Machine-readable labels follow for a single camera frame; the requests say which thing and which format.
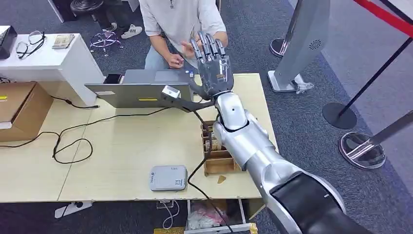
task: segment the robot finger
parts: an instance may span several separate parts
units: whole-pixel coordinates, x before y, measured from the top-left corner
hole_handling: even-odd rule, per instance
[[[199,39],[201,39],[202,48],[204,49],[205,57],[206,57],[206,59],[208,59],[208,57],[211,55],[211,48],[209,46],[208,40],[205,37],[204,32],[199,31],[198,35],[199,35]]]
[[[215,43],[217,44],[218,52],[219,54],[223,57],[225,56],[225,48],[224,45],[222,45],[221,40],[215,39]]]
[[[206,39],[208,39],[208,43],[211,46],[212,54],[215,57],[218,54],[218,48],[217,48],[217,45],[215,44],[215,39],[209,33],[206,34]]]
[[[202,57],[201,50],[199,49],[198,44],[196,43],[195,39],[193,39],[193,38],[191,39],[191,45],[194,48],[196,59],[197,60],[202,59],[203,57]]]

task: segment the robotic arm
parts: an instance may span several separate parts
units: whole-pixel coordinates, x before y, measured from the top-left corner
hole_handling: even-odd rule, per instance
[[[179,91],[169,86],[162,92],[164,100],[186,112],[216,107],[219,117],[213,125],[215,136],[238,165],[248,170],[281,233],[370,234],[345,214],[343,200],[331,184],[288,162],[275,151],[266,130],[231,91],[234,78],[222,43],[210,34],[198,34],[204,56],[194,40],[191,44],[202,86],[193,80],[190,85],[210,102],[181,100]]]

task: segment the person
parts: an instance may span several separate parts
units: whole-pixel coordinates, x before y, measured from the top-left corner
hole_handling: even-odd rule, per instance
[[[215,0],[139,0],[150,49],[145,69],[197,69],[190,39],[198,31],[210,33],[228,45],[226,28]]]
[[[123,12],[122,0],[104,0],[103,4],[97,12],[94,12],[94,16],[103,32],[113,32],[118,29],[122,32],[121,38],[123,39],[131,38],[142,32],[142,27],[133,25]],[[110,11],[116,22],[111,23],[109,21],[107,10]]]

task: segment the sneaker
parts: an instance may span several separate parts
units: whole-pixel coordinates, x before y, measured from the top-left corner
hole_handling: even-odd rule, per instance
[[[124,32],[120,37],[123,39],[128,39],[133,36],[136,36],[142,32],[142,27],[135,26],[133,24],[130,25],[129,30]]]
[[[103,32],[113,32],[117,29],[117,23],[112,23],[111,28],[102,29]]]

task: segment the phone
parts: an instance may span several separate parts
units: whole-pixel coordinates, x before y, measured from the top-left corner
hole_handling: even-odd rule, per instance
[[[118,84],[120,82],[121,77],[122,77],[121,74],[109,74],[103,83],[104,84]]]

